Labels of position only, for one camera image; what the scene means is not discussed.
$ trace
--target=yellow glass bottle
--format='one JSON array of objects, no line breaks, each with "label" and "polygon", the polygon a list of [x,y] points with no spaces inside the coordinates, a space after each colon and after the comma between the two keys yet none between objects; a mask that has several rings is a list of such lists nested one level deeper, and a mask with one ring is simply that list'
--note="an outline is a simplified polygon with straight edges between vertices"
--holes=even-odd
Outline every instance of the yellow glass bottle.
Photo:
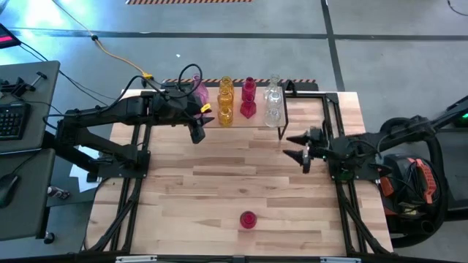
[{"label": "yellow glass bottle", "polygon": [[219,124],[223,127],[231,127],[233,125],[234,115],[230,107],[222,107],[218,110]]},{"label": "yellow glass bottle", "polygon": [[234,107],[234,97],[228,86],[219,87],[218,109],[221,110],[223,107],[229,107],[231,110]]},{"label": "yellow glass bottle", "polygon": [[221,79],[221,83],[219,84],[219,88],[227,87],[229,88],[230,93],[234,96],[234,84],[233,80],[229,76],[224,76]]}]

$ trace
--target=gray floor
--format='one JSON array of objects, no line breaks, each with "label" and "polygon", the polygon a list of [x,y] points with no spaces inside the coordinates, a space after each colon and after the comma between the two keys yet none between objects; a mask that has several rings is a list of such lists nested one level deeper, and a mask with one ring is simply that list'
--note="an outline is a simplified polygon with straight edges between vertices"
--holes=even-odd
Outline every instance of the gray floor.
[{"label": "gray floor", "polygon": [[[251,4],[168,4],[127,6],[124,0],[62,1],[91,30],[181,33],[325,34],[320,0],[254,0]],[[468,1],[452,0],[468,12]],[[452,12],[445,0],[328,0],[335,34],[468,35],[468,17]],[[12,0],[0,14],[9,28],[82,30],[51,1]],[[89,38],[41,37],[34,30],[20,38],[50,60],[61,62],[70,77],[108,96],[117,96],[133,75],[127,66],[102,53]],[[195,62],[206,77],[252,75],[315,78],[322,91],[336,91],[326,39],[101,38],[159,80],[175,78]],[[366,128],[378,130],[392,117],[433,117],[467,95],[466,41],[336,41],[346,91],[357,91]],[[19,47],[0,50],[0,64],[36,61]],[[60,110],[93,107],[96,102],[58,80],[53,104]],[[108,137],[110,127],[94,130]],[[394,151],[420,151],[419,145]],[[69,172],[59,161],[54,177]],[[24,239],[0,242],[0,258],[78,251],[90,204],[52,209],[52,245]],[[405,256],[468,262],[468,224],[446,223],[431,239],[397,250]]]}]

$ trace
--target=paper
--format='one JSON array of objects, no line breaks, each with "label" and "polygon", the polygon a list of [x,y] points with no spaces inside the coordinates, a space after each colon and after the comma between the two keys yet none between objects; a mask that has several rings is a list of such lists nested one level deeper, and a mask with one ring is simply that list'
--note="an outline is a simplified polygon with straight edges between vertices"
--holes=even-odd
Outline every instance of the paper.
[{"label": "paper", "polygon": [[[86,153],[91,158],[97,159],[99,158],[99,152],[97,150],[93,150],[91,148],[80,146],[78,150],[82,153]],[[80,188],[80,193],[84,191],[88,191],[89,189],[96,188],[99,185],[99,182],[96,183],[88,183],[86,182],[86,177],[88,176],[88,171],[79,168],[75,164],[72,166],[72,171],[70,172],[70,177],[78,178],[78,186]]]}]

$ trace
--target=clear glass bottle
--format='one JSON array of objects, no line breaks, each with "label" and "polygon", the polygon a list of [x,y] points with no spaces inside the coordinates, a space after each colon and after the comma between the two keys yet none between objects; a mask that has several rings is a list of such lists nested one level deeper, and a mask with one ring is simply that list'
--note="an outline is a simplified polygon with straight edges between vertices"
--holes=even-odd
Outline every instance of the clear glass bottle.
[{"label": "clear glass bottle", "polygon": [[234,97],[227,86],[219,87],[218,109],[221,110],[223,107],[229,107],[231,110],[233,110],[234,107]]},{"label": "clear glass bottle", "polygon": [[200,79],[199,74],[193,75],[193,85],[196,87],[198,85],[198,88],[194,91],[194,94],[200,98],[202,101],[202,104],[205,105],[208,103],[208,89],[205,86],[205,83]]},{"label": "clear glass bottle", "polygon": [[221,82],[219,83],[219,88],[223,88],[223,87],[228,87],[229,88],[229,91],[230,93],[233,95],[234,97],[234,84],[233,84],[233,80],[231,80],[231,78],[229,76],[224,76],[222,79],[221,79]]},{"label": "clear glass bottle", "polygon": [[282,119],[282,93],[272,91],[268,94],[265,111],[265,125],[278,127]]},{"label": "clear glass bottle", "polygon": [[223,127],[231,127],[234,121],[233,110],[230,107],[219,108],[218,121]]},{"label": "clear glass bottle", "polygon": [[254,98],[254,96],[248,94],[245,96],[244,102],[242,102],[241,113],[246,116],[246,118],[250,118],[257,113],[257,104],[255,104]]},{"label": "clear glass bottle", "polygon": [[246,78],[246,81],[242,85],[242,101],[246,101],[246,96],[253,96],[255,100],[255,93],[257,92],[257,84],[253,77]]},{"label": "clear glass bottle", "polygon": [[276,75],[276,74],[271,75],[270,83],[265,88],[265,94],[264,94],[265,99],[268,98],[268,95],[269,95],[270,92],[279,91],[279,87],[278,87],[279,80],[280,80],[279,75]]}]

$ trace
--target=yellow black striped tape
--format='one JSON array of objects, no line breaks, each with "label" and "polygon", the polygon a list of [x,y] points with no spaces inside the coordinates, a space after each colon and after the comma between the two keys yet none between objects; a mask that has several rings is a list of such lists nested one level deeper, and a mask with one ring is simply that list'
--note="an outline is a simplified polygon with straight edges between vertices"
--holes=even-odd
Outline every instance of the yellow black striped tape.
[{"label": "yellow black striped tape", "polygon": [[221,4],[248,3],[253,0],[127,0],[125,4]]},{"label": "yellow black striped tape", "polygon": [[[291,79],[294,83],[314,83],[315,80],[313,79]],[[178,79],[166,79],[163,80],[165,83],[176,83]],[[192,79],[182,79],[182,83],[190,83],[192,82]],[[204,83],[218,83],[220,82],[221,79],[203,79]],[[233,83],[243,83],[245,82],[245,79],[233,79]],[[256,83],[268,83],[270,80],[269,79],[255,79]],[[281,79],[280,83],[286,82],[287,79]]]}]

